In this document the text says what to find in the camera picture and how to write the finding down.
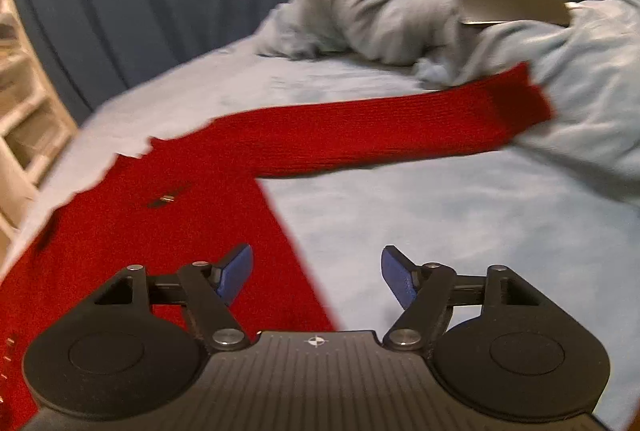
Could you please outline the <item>smartphone with lit screen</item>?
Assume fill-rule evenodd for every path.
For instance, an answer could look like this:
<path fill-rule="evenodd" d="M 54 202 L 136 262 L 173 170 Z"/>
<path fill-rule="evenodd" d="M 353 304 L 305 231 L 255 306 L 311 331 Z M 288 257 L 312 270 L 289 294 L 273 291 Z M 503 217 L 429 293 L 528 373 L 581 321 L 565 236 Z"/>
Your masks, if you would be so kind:
<path fill-rule="evenodd" d="M 567 27 L 566 0 L 457 0 L 460 21 L 469 26 L 492 26 L 535 21 Z"/>

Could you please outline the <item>white shelf unit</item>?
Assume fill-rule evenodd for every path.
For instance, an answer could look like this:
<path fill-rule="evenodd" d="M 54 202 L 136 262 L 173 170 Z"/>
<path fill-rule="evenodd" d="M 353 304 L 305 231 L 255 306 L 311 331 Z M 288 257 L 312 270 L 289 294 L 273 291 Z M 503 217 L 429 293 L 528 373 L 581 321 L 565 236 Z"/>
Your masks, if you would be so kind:
<path fill-rule="evenodd" d="M 77 132 L 43 69 L 14 0 L 1 0 L 1 257 L 40 184 Z"/>

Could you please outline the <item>light blue fleece blanket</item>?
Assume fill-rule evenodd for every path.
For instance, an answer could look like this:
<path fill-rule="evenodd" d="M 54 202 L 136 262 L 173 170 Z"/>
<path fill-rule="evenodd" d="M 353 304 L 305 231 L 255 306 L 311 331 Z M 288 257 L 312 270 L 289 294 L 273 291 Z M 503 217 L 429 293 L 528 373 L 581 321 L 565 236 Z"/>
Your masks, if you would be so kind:
<path fill-rule="evenodd" d="M 529 66 L 555 111 L 523 146 L 598 192 L 639 200 L 639 0 L 290 0 L 260 54 L 352 51 L 448 88 Z"/>

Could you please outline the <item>red knitted sweater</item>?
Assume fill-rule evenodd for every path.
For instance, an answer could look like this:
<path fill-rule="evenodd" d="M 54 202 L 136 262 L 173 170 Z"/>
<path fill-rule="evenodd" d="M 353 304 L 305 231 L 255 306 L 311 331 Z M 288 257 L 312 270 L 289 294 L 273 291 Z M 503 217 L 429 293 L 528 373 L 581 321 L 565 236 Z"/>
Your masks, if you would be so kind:
<path fill-rule="evenodd" d="M 118 157 L 52 212 L 2 281 L 2 428 L 35 414 L 26 347 L 130 264 L 170 274 L 246 243 L 254 269 L 231 307 L 242 328 L 333 330 L 261 180 L 495 151 L 551 115 L 520 64 L 442 92 L 249 110 Z"/>

